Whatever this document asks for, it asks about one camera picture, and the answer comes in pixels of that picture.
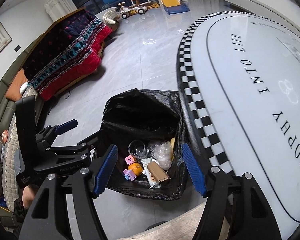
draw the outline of gray marble floor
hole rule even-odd
[[[62,95],[45,125],[78,120],[78,127],[59,136],[54,146],[76,145],[98,131],[105,103],[112,96],[138,89],[177,90],[176,56],[183,32],[206,14],[231,10],[222,0],[189,0],[190,12],[168,15],[162,7],[121,21],[115,40],[104,51],[102,69]],[[72,196],[67,196],[74,239],[81,239]],[[133,198],[112,190],[95,200],[109,240],[132,236],[152,224],[171,220],[203,201],[190,183],[177,201]]]

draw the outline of black plastic bag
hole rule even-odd
[[[110,98],[103,112],[98,132],[99,144],[94,153],[94,157],[100,157],[110,144],[118,147],[118,161],[107,188],[138,198],[180,198],[188,179],[181,148],[185,136],[186,126],[178,92],[133,89]],[[125,179],[125,157],[129,155],[131,141],[139,139],[147,146],[150,140],[170,141],[173,137],[176,138],[174,159],[168,170],[171,179],[164,181],[161,188],[150,189],[145,175],[137,177],[135,181]]]

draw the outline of metal screw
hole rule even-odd
[[[86,173],[88,173],[89,172],[89,169],[88,168],[82,168],[81,170],[80,170],[80,173],[81,174],[86,174]]]
[[[49,175],[48,175],[48,180],[52,180],[52,179],[54,179],[56,177],[56,175],[54,174],[54,173],[50,173]]]
[[[244,176],[245,176],[247,179],[252,179],[252,178],[253,178],[252,174],[251,174],[251,173],[248,173],[248,172],[245,173]]]
[[[217,167],[217,166],[212,166],[212,167],[211,167],[211,171],[212,171],[213,173],[218,173],[218,172],[220,171],[220,169],[219,169],[219,167]]]

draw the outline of green leather sofa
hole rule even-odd
[[[28,53],[30,52],[30,50],[32,49],[32,47],[35,45],[36,42],[37,42],[37,40],[35,40],[23,52],[21,52],[21,54],[11,64],[11,66],[9,67],[7,72],[4,74],[4,76],[0,80],[0,184],[2,184],[2,163],[1,163],[2,133],[5,130],[9,130],[10,123],[13,119],[13,115],[14,115],[14,112],[16,109],[15,102],[8,100],[5,97],[5,94],[8,90],[9,85],[11,84],[13,78],[15,77],[17,72],[21,69],[21,64],[23,63],[23,60],[26,58],[26,56],[28,55]],[[42,104],[41,106],[36,105],[36,107],[38,106],[39,109],[42,109],[43,100],[42,100],[41,104]],[[10,225],[7,225],[7,223],[5,222],[5,223],[3,223],[3,224],[5,224],[4,226],[9,227],[14,224],[14,221],[12,221],[11,218],[5,219],[5,220],[7,220],[8,224],[10,224]]]

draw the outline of checkered table edge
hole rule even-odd
[[[189,26],[189,28],[185,31],[182,40],[180,42],[177,60],[178,60],[178,67],[180,70],[180,77],[182,81],[181,87],[185,95],[185,102],[186,104],[188,104],[192,116],[194,117],[194,124],[195,124],[194,129],[196,129],[196,133],[201,138],[202,145],[206,150],[211,165],[218,166],[226,173],[235,175],[232,165],[227,157],[226,151],[210,119],[209,111],[205,107],[205,103],[200,93],[195,78],[194,70],[192,68],[192,61],[191,61],[191,40],[195,30],[199,27],[201,23],[203,23],[207,19],[217,15],[229,14],[229,13],[240,13],[240,14],[249,14],[253,16],[258,16],[256,14],[249,13],[249,12],[223,11],[223,12],[211,13],[199,18],[194,23],[192,23]],[[266,17],[263,16],[258,16],[258,17],[279,24]]]

